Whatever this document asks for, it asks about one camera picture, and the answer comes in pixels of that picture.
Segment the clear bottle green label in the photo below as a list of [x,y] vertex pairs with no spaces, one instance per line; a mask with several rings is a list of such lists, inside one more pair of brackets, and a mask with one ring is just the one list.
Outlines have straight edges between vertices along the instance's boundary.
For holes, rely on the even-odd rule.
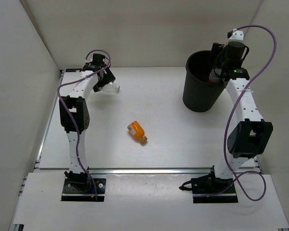
[[100,88],[100,91],[108,93],[118,93],[120,91],[120,85],[115,82],[110,82]]

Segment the orange juice bottle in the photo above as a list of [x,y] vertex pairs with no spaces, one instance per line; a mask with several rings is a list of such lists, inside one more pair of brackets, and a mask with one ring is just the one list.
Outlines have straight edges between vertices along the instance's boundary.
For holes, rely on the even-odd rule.
[[141,145],[144,145],[147,143],[147,137],[145,135],[144,129],[141,127],[141,125],[137,121],[133,121],[127,126],[127,129],[129,133],[132,135],[132,137],[139,142]]

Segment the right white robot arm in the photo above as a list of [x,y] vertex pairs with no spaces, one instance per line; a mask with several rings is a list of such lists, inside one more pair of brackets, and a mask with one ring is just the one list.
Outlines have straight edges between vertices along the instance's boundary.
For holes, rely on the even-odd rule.
[[249,48],[242,42],[231,41],[217,55],[210,75],[210,81],[223,83],[229,94],[237,125],[233,131],[225,130],[224,158],[213,167],[215,176],[207,179],[207,188],[218,192],[224,187],[224,180],[233,177],[233,172],[255,156],[262,154],[270,139],[273,125],[260,114],[249,87],[250,77],[242,63]]

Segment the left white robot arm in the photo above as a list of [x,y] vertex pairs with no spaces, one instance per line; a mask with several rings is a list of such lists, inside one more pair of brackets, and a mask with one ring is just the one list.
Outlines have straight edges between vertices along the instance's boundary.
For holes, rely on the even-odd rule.
[[85,132],[90,124],[86,100],[91,91],[100,91],[116,79],[110,72],[110,55],[100,52],[95,50],[90,60],[85,58],[80,79],[62,84],[57,89],[60,122],[69,143],[70,167],[65,176],[81,193],[94,186],[85,154]]

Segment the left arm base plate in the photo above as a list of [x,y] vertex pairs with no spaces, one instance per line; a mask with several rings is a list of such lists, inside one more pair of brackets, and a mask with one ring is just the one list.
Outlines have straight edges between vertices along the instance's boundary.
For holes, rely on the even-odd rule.
[[94,178],[86,174],[65,171],[65,181],[61,201],[103,202],[105,199],[106,178]]

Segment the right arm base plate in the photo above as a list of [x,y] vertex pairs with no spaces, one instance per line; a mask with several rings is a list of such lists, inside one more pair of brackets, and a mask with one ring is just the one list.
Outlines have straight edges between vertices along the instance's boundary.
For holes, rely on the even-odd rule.
[[218,181],[212,174],[191,178],[184,182],[179,189],[191,191],[194,204],[238,203],[233,180]]

